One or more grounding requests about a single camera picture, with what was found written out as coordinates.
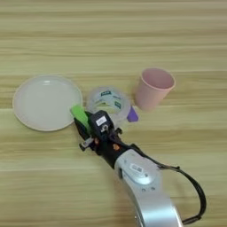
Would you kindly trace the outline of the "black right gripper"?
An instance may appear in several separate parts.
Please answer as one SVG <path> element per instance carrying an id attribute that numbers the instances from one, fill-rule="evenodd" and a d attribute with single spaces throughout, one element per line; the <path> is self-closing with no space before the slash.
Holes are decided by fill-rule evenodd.
<path id="1" fill-rule="evenodd" d="M 104 136 L 99 138 L 97 135 L 91 135 L 89 130 L 76 118 L 74 118 L 74 123 L 79 135 L 86 142 L 86 144 L 80 144 L 81 149 L 85 151 L 89 147 L 98 156 L 102 156 L 111 168 L 114 168 L 117 159 L 130 148 L 119 138 L 119 135 L 122 134 L 121 128 L 105 132 Z"/>

